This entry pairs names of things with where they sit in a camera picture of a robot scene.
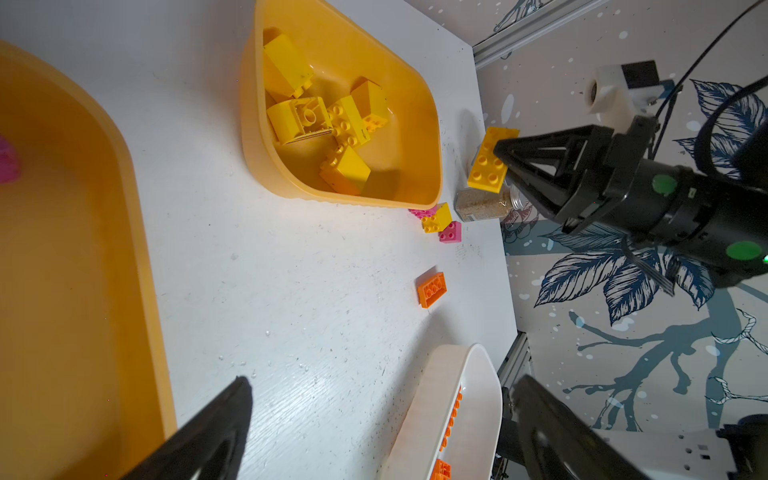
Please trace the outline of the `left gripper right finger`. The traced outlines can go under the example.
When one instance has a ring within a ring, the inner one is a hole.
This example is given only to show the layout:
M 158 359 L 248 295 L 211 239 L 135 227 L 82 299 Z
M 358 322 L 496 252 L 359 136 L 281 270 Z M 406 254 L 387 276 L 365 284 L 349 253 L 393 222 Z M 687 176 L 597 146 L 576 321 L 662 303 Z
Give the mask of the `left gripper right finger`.
M 645 479 L 561 401 L 529 375 L 512 392 L 519 443 L 531 479 Z

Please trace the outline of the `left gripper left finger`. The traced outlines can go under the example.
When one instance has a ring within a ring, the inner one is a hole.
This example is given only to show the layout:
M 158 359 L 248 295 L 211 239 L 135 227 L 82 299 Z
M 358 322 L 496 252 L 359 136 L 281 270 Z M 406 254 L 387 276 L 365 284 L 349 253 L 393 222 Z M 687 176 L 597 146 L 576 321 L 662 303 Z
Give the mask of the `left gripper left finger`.
M 252 388 L 238 376 L 126 479 L 235 479 L 252 415 Z

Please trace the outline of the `orange long studded lego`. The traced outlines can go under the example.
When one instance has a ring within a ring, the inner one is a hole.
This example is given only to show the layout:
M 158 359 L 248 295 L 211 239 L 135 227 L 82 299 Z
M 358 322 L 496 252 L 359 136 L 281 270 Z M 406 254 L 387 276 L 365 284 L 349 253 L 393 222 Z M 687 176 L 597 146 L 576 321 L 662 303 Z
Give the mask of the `orange long studded lego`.
M 450 437 L 452 435 L 452 430 L 453 430 L 453 427 L 454 427 L 454 424 L 455 424 L 455 419 L 458 416 L 459 409 L 461 408 L 462 400 L 463 400 L 463 388 L 462 388 L 462 386 L 459 386 L 459 389 L 458 389 L 457 394 L 456 394 L 455 399 L 454 399 L 452 410 L 451 410 L 449 418 L 448 418 L 448 423 L 447 423 L 447 426 L 446 426 L 446 428 L 444 430 L 444 434 L 443 434 L 443 437 L 442 437 L 442 440 L 441 440 L 441 443 L 440 443 L 440 446 L 439 446 L 439 451 L 440 452 L 443 452 L 446 449 L 446 447 L 448 446 L 449 439 L 450 439 Z

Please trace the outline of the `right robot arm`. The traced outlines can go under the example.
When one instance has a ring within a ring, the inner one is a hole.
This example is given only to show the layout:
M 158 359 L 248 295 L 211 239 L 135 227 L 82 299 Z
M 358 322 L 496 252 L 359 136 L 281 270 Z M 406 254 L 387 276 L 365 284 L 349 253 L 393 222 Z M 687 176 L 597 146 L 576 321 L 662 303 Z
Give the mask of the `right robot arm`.
M 633 247 L 661 245 L 703 264 L 715 287 L 732 287 L 767 272 L 767 182 L 754 177 L 767 155 L 767 127 L 737 150 L 739 180 L 717 170 L 713 130 L 727 109 L 766 85 L 765 78 L 749 84 L 711 114 L 694 141 L 694 169 L 647 157 L 658 121 L 625 88 L 608 107 L 617 119 L 603 126 L 495 140 L 493 152 L 563 233 L 610 226 L 624 233 L 626 256 Z

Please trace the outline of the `pink lego brick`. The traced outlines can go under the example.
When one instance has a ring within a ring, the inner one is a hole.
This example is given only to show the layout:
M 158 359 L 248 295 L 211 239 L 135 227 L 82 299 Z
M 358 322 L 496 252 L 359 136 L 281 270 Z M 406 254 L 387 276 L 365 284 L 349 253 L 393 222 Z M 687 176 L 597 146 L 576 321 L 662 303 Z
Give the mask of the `pink lego brick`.
M 436 206 L 433 206 L 432 208 L 426 209 L 426 210 L 409 209 L 409 212 L 412 215 L 414 215 L 416 218 L 423 219 L 423 218 L 426 218 L 426 217 L 433 216 L 437 212 L 438 208 L 439 208 L 439 206 L 436 205 Z
M 0 183 L 14 182 L 20 176 L 21 166 L 18 153 L 5 137 L 0 136 Z

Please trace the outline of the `small yellow lego brick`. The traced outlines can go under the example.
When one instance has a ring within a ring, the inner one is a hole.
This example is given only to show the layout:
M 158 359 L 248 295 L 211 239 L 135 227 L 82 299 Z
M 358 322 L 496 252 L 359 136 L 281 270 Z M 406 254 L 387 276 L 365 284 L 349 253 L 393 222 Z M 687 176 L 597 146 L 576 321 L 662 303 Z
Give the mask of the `small yellow lego brick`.
M 263 72 L 265 90 L 276 102 L 301 97 L 314 76 L 303 53 L 284 33 L 264 45 Z

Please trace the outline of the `yellow lego arch brick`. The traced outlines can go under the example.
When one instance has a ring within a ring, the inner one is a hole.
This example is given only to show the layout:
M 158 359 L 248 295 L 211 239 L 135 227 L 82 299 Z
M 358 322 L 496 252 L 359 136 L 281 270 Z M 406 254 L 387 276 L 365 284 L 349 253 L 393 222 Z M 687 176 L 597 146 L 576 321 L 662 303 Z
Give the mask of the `yellow lego arch brick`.
M 280 145 L 330 135 L 333 131 L 324 100 L 307 97 L 286 100 L 267 109 Z

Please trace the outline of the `yellow long lego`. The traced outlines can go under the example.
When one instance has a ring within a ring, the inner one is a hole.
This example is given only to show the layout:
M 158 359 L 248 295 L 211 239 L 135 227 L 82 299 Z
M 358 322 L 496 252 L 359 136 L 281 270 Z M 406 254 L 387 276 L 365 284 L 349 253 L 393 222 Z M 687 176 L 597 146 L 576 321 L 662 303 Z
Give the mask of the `yellow long lego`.
M 494 154 L 494 148 L 499 141 L 517 138 L 519 134 L 517 129 L 489 127 L 486 130 L 468 175 L 469 187 L 491 193 L 501 191 L 508 167 Z

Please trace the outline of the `yellow lego slope brick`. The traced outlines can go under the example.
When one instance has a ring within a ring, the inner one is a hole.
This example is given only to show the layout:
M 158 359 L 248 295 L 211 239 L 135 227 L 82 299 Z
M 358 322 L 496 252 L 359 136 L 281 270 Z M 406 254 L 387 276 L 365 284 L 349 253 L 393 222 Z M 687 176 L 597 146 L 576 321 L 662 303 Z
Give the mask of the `yellow lego slope brick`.
M 370 167 L 349 146 L 337 146 L 319 167 L 320 178 L 335 192 L 345 195 L 361 195 L 370 175 Z

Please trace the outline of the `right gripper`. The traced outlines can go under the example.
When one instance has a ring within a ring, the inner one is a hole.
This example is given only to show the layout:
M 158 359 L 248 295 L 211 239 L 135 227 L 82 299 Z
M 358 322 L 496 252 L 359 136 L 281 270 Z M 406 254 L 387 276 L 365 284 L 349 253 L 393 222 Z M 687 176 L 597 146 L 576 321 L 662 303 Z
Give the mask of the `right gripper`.
M 576 234 L 626 199 L 657 125 L 636 116 L 624 133 L 586 125 L 499 140 L 493 153 L 541 213 Z

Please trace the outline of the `yellow lego hollow brick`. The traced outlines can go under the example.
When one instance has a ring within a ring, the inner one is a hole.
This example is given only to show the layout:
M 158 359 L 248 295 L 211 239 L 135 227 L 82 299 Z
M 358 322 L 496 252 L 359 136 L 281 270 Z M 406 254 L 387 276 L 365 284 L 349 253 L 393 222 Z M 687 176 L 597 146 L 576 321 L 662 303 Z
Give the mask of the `yellow lego hollow brick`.
M 332 125 L 332 135 L 341 147 L 358 148 L 371 140 L 355 101 L 344 96 L 327 108 Z

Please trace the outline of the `orange curved lego piece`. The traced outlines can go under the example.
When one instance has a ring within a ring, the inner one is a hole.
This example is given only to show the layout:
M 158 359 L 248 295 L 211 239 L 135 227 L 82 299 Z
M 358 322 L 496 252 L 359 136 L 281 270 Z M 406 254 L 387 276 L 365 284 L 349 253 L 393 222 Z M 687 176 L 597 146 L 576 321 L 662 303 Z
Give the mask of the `orange curved lego piece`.
M 450 480 L 451 473 L 451 465 L 441 459 L 437 459 L 433 466 L 430 480 Z

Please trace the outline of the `yellow lego large slope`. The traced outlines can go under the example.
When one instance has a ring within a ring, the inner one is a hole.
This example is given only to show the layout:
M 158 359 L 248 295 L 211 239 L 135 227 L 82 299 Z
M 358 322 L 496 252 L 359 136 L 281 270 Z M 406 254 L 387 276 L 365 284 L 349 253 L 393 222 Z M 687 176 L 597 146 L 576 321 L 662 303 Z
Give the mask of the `yellow lego large slope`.
M 443 232 L 453 221 L 450 207 L 446 204 L 436 206 L 434 212 L 421 220 L 422 230 L 427 234 Z

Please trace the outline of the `yellow lego cube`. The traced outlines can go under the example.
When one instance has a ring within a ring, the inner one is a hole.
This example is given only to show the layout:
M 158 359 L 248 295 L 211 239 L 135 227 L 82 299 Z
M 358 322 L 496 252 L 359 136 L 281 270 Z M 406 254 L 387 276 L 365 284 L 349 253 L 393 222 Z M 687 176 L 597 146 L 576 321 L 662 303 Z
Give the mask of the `yellow lego cube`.
M 366 129 L 373 133 L 386 126 L 390 120 L 390 110 L 385 91 L 370 80 L 364 80 L 351 91 L 351 96 Z

